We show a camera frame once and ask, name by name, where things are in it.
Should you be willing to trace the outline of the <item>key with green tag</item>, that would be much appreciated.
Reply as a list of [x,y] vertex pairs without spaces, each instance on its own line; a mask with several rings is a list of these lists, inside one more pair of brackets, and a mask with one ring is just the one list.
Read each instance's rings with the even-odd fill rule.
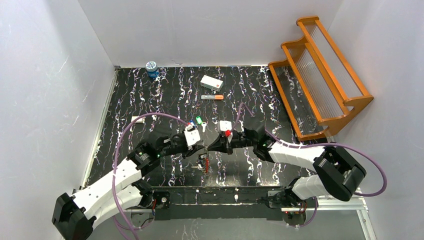
[[201,126],[202,132],[205,133],[206,129],[207,129],[207,122],[203,121],[203,119],[200,116],[196,116],[195,120],[196,120],[197,124]]

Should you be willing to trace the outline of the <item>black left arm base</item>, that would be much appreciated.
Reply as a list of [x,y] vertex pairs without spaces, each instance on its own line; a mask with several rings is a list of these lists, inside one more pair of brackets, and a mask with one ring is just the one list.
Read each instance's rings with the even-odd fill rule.
[[150,209],[153,212],[156,210],[166,210],[170,207],[171,195],[169,191],[144,188],[141,190],[141,201],[139,206],[144,209]]

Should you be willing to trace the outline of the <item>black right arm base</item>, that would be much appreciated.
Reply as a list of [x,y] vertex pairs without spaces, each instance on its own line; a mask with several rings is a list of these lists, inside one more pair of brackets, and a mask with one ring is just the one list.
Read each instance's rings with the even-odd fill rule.
[[294,193],[287,193],[284,190],[270,190],[266,196],[261,196],[256,200],[258,204],[264,204],[270,209],[283,210],[283,221],[287,227],[296,229],[309,225],[318,212],[318,198],[316,196],[300,199]]

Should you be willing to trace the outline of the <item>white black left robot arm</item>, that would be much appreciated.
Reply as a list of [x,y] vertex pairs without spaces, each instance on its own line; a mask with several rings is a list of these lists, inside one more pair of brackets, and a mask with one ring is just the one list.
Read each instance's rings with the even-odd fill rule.
[[63,193],[55,203],[52,224],[65,240],[86,240],[105,220],[125,209],[154,208],[161,199],[142,178],[165,156],[189,157],[201,150],[198,130],[173,136],[154,136],[142,140],[115,170],[72,195]]

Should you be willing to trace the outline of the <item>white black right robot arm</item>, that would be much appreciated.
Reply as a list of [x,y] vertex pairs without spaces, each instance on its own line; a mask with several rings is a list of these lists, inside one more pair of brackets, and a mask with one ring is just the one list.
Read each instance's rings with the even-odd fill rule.
[[223,131],[207,150],[230,155],[234,149],[247,147],[252,147],[262,161],[294,165],[314,172],[311,176],[292,180],[282,191],[266,198],[276,204],[293,206],[319,196],[348,202],[367,175],[365,168],[336,143],[290,144],[264,127],[245,128],[243,132]]

